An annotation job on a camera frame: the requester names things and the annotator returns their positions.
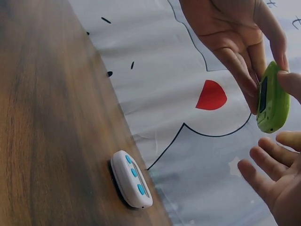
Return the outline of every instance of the wooden table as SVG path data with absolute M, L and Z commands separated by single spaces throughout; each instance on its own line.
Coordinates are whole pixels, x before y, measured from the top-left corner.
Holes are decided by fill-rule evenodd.
M 67 0 L 0 0 L 0 225 L 167 226 L 120 200 L 108 160 L 145 168 L 100 56 Z

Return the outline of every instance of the white remote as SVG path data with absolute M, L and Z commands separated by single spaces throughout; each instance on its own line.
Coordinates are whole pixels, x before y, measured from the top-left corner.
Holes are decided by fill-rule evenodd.
M 111 167 L 124 200 L 134 208 L 152 206 L 152 196 L 136 161 L 125 151 L 116 152 Z

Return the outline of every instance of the black line drawing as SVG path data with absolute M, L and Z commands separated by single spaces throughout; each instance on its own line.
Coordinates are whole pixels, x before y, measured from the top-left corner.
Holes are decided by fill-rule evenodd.
M 296 16 L 297 19 L 295 19 L 293 22 L 292 22 L 292 25 L 297 29 L 299 30 L 299 28 L 295 25 L 296 22 L 299 22 L 299 24 L 301 25 L 301 19 L 299 19 L 297 16 Z
M 269 2 L 267 2 L 268 7 L 272 8 L 272 6 L 277 7 L 276 3 L 273 2 L 272 0 L 269 0 Z
M 106 18 L 102 17 L 102 20 L 105 21 L 105 22 L 107 22 L 108 24 L 111 24 L 111 22 L 109 20 L 107 20 Z
M 191 38 L 191 41 L 192 41 L 193 45 L 194 45 L 195 48 L 199 51 L 199 53 L 202 55 L 202 57 L 203 57 L 203 59 L 204 59 L 204 62 L 205 62 L 205 65 L 206 65 L 206 71 L 207 71 L 207 72 L 211 71 L 211 70 L 208 69 L 208 64 L 207 64 L 207 61 L 206 61 L 206 57 L 205 57 L 204 54 L 197 48 L 195 42 L 193 41 L 192 36 L 191 36 L 191 33 L 190 33 L 188 27 L 187 27 L 183 22 L 181 22 L 181 21 L 178 20 L 178 18 L 177 18 L 177 16 L 176 16 L 176 12 L 175 12 L 175 10 L 174 10 L 173 4 L 170 2 L 170 0 L 168 0 L 168 2 L 169 2 L 170 6 L 171 6 L 172 9 L 173 9 L 174 17 L 175 17 L 176 21 L 179 22 L 179 23 L 181 23 L 181 24 L 183 24 L 183 25 L 186 27 L 186 29 L 187 29 L 187 31 L 188 31 L 188 33 L 189 33 L 189 36 L 190 36 L 190 38 Z M 276 6 L 276 3 L 275 3 L 275 2 L 272 2 L 272 0 L 269 0 L 269 2 L 267 3 L 267 5 L 268 5 L 268 6 L 272 5 L 272 6 L 277 7 L 277 6 Z M 193 132 L 195 132 L 195 133 L 197 133 L 197 134 L 199 134 L 199 135 L 201 135 L 201 136 L 205 136 L 205 137 L 225 137 L 225 136 L 231 135 L 231 134 L 236 133 L 236 132 L 238 132 L 239 130 L 241 130 L 241 129 L 249 122 L 249 120 L 250 120 L 250 118 L 251 118 L 251 115 L 252 115 L 252 114 L 250 113 L 248 119 L 246 120 L 246 122 L 245 122 L 240 128 L 238 128 L 238 129 L 235 130 L 235 131 L 232 131 L 231 133 L 224 134 L 224 135 L 220 135 L 220 136 L 210 136 L 210 135 L 198 133 L 198 132 L 196 132 L 195 130 L 193 130 L 192 128 L 190 128 L 188 125 L 186 125 L 185 123 L 183 123 L 183 125 L 181 126 L 181 128 L 179 129 L 179 131 L 177 132 L 177 134 L 175 135 L 175 137 L 174 137 L 174 139 L 172 140 L 172 142 L 171 142 L 171 143 L 168 145 L 168 147 L 162 152 L 162 154 L 161 154 L 161 155 L 153 162 L 153 164 L 151 164 L 151 165 L 147 168 L 147 170 L 150 170 L 150 169 L 158 162 L 158 160 L 163 156 L 163 154 L 169 149 L 169 147 L 170 147 L 170 146 L 173 144 L 173 142 L 177 139 L 178 135 L 180 134 L 181 130 L 182 130 L 184 127 L 187 127 L 187 128 L 190 129 L 191 131 L 193 131 Z
M 202 133 L 198 133 L 196 132 L 195 130 L 193 130 L 192 128 L 190 128 L 188 125 L 186 125 L 186 123 L 183 123 L 183 125 L 181 126 L 181 128 L 179 129 L 179 131 L 177 132 L 177 134 L 175 135 L 173 141 L 168 145 L 168 147 L 162 152 L 162 154 L 153 162 L 153 164 L 151 164 L 151 166 L 149 166 L 147 168 L 147 170 L 150 170 L 155 164 L 156 162 L 159 161 L 159 159 L 162 157 L 162 155 L 164 155 L 164 153 L 169 149 L 169 147 L 173 144 L 173 142 L 177 139 L 178 135 L 180 134 L 181 130 L 183 129 L 183 127 L 187 127 L 188 129 L 190 129 L 191 131 L 195 132 L 196 134 L 199 134 L 199 135 L 202 135 L 202 136 L 205 136 L 205 137 L 225 137 L 225 136 L 228 136 L 228 135 L 231 135 L 233 133 L 236 133 L 237 131 L 241 130 L 250 120 L 251 118 L 251 115 L 249 115 L 249 118 L 246 120 L 246 122 L 241 126 L 239 127 L 237 130 L 233 131 L 233 132 L 230 132 L 228 134 L 225 134 L 225 135 L 220 135 L 220 136 L 210 136 L 210 135 L 206 135 L 206 134 L 202 134 Z

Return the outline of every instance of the palm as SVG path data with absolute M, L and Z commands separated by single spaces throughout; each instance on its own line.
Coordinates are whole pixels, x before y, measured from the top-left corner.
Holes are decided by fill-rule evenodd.
M 267 11 L 265 16 L 271 16 L 266 5 L 261 0 L 180 0 L 180 3 L 195 34 L 232 73 L 252 113 L 256 114 L 257 82 L 266 69 L 263 34 L 258 27 L 266 18 L 258 11 Z
M 292 134 L 294 139 L 287 139 Z M 277 140 L 300 151 L 301 143 L 296 143 L 295 140 L 301 140 L 301 132 L 284 132 Z M 266 138 L 259 141 L 258 147 L 251 149 L 250 155 L 271 179 L 266 179 L 248 161 L 242 160 L 238 167 L 246 181 L 266 202 L 280 226 L 300 225 L 301 155 Z

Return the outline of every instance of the green device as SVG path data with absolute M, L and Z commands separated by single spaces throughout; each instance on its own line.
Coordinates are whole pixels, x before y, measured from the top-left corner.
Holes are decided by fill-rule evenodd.
M 275 61 L 267 67 L 259 83 L 257 125 L 264 133 L 273 133 L 283 127 L 288 117 L 291 97 L 278 83 L 280 68 Z

